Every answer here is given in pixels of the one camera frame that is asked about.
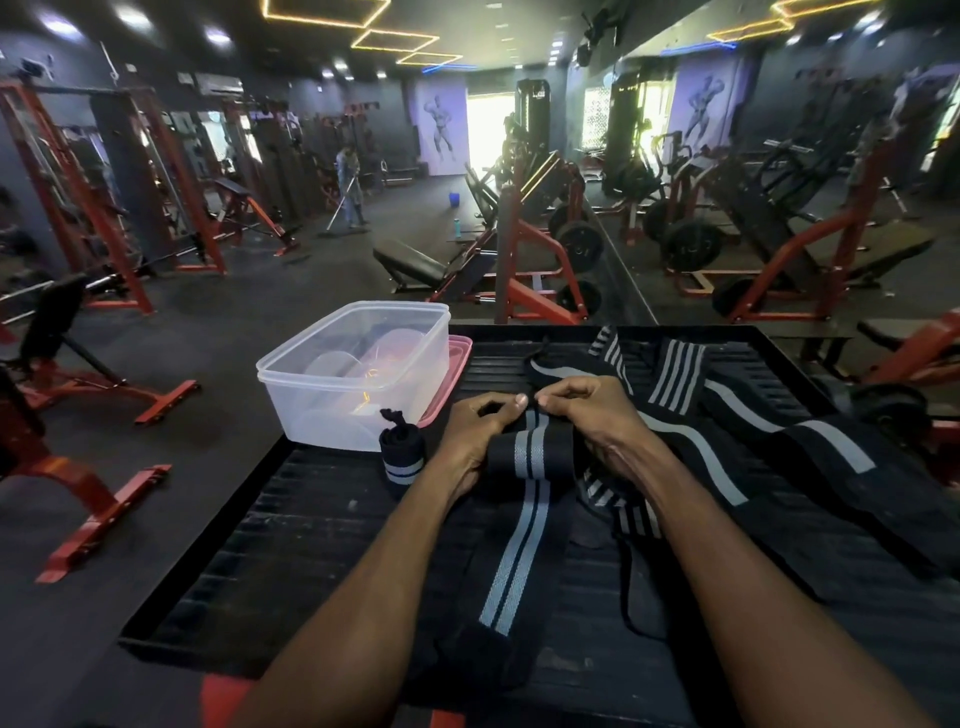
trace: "decorative window screen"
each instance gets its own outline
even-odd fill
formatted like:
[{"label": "decorative window screen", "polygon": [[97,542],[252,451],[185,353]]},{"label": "decorative window screen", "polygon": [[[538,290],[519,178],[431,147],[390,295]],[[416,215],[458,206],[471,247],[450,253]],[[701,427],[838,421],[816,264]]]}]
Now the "decorative window screen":
[{"label": "decorative window screen", "polygon": [[603,86],[588,88],[584,94],[584,133],[582,149],[605,147],[605,135],[610,124],[610,90]]}]

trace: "black wall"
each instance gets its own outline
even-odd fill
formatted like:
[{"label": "black wall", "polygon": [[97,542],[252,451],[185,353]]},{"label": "black wall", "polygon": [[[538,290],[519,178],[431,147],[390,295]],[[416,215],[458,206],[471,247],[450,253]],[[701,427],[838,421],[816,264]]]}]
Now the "black wall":
[{"label": "black wall", "polygon": [[467,74],[467,94],[513,93],[516,82],[524,79],[545,79],[550,84],[550,149],[563,153],[566,148],[565,66],[475,71]]},{"label": "black wall", "polygon": [[811,68],[839,69],[840,78],[882,75],[896,88],[903,72],[923,65],[960,61],[960,30],[910,29],[887,37],[852,36],[836,43],[800,43],[770,47],[763,55],[756,85],[737,126],[736,143],[755,149],[764,139],[792,135],[808,99],[807,83],[797,74]]},{"label": "black wall", "polygon": [[[380,111],[370,114],[371,127],[389,164],[410,166],[415,156],[413,129],[403,104],[401,81],[387,80],[376,84],[337,85],[319,78],[292,78],[264,72],[245,63],[235,52],[210,51],[201,58],[188,57],[175,46],[158,46],[137,38],[122,29],[105,27],[96,40],[66,40],[30,30],[0,31],[0,75],[9,75],[22,58],[46,63],[53,57],[54,83],[63,86],[113,87],[102,40],[120,73],[121,86],[153,87],[162,105],[172,111],[216,110],[215,98],[203,97],[193,86],[178,82],[180,73],[217,73],[240,78],[248,95],[287,100],[291,110],[300,116],[339,114],[344,104],[380,103]],[[127,70],[132,64],[136,72]],[[89,103],[83,96],[44,96],[44,103],[54,120],[61,125],[92,125]],[[12,146],[9,130],[0,122],[0,169],[4,184],[20,205],[24,228],[40,245],[47,267],[62,271],[62,258],[53,232],[20,158]]]}]

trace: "squat rack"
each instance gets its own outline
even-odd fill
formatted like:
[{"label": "squat rack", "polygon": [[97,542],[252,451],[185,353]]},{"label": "squat rack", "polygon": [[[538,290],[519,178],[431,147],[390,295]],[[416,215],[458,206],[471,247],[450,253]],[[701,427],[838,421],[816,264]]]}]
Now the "squat rack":
[{"label": "squat rack", "polygon": [[[134,127],[142,130],[155,148],[162,152],[161,161],[165,160],[169,164],[169,169],[164,167],[163,172],[173,173],[173,179],[180,188],[180,197],[196,231],[195,239],[213,260],[210,265],[178,265],[176,270],[216,270],[221,274],[226,272],[226,265],[206,216],[203,194],[176,139],[163,121],[152,89],[36,86],[15,80],[0,81],[0,113],[7,121],[14,146],[36,190],[68,267],[74,273],[83,273],[108,262],[115,272],[108,278],[119,277],[130,292],[130,297],[125,300],[91,301],[87,304],[88,307],[138,308],[144,314],[155,311],[137,274],[140,265],[132,265],[129,259],[130,241],[115,222],[122,210],[110,205],[93,190],[60,128],[43,106],[39,96],[41,93],[128,96],[132,100],[135,113],[132,119]],[[43,154],[41,145],[49,150],[60,174]],[[65,206],[71,204],[77,206],[79,212],[89,221],[92,233],[103,241],[108,252],[108,261],[98,259],[86,235],[80,230],[76,217],[72,214],[68,216]],[[165,257],[177,257],[179,254],[174,252]]]}]

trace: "hand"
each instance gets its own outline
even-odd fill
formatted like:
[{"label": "hand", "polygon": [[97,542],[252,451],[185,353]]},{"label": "hand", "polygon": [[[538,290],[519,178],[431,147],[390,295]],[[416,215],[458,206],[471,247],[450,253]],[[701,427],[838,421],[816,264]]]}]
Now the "hand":
[{"label": "hand", "polygon": [[610,471],[638,487],[651,477],[651,468],[676,461],[637,415],[615,376],[572,376],[541,389],[537,402],[549,414],[570,420]]},{"label": "hand", "polygon": [[[481,417],[480,412],[489,404],[500,404],[499,411]],[[480,479],[477,469],[487,457],[491,437],[503,432],[526,408],[526,395],[499,392],[489,392],[453,405],[440,448],[430,460],[430,465],[448,468],[456,478],[451,503],[477,484]]]}]

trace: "person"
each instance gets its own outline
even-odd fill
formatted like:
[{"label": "person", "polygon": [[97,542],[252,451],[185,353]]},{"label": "person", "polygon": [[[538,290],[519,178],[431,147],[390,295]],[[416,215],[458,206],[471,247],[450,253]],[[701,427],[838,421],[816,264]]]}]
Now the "person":
[{"label": "person", "polygon": [[690,135],[693,134],[693,130],[697,127],[700,127],[697,143],[699,144],[703,140],[710,125],[710,115],[708,113],[710,102],[726,87],[727,85],[721,79],[714,80],[713,76],[707,75],[704,79],[704,87],[690,95],[687,101],[693,107],[693,115],[690,116],[690,125],[686,128],[684,141],[688,141]]},{"label": "person", "polygon": [[[884,666],[739,529],[639,418],[618,379],[576,376],[536,394],[656,510],[750,726],[926,728]],[[501,405],[483,415],[488,405]],[[491,437],[527,406],[487,394],[453,405],[441,444],[330,599],[247,694],[231,728],[388,725],[420,593],[446,514],[477,482]]]},{"label": "person", "polygon": [[453,117],[449,111],[440,105],[440,96],[434,96],[432,104],[429,101],[424,104],[423,110],[433,117],[433,123],[437,126],[436,131],[433,132],[433,145],[437,148],[440,161],[444,161],[444,150],[440,146],[441,141],[446,142],[446,148],[450,150],[450,157],[456,160],[456,156],[453,154],[453,144],[450,143],[450,137],[446,133],[446,125],[450,123],[450,119]]},{"label": "person", "polygon": [[360,189],[360,159],[352,142],[344,145],[337,155],[337,183],[344,198],[344,212],[351,230],[360,230],[367,225],[363,219],[363,190]]}]

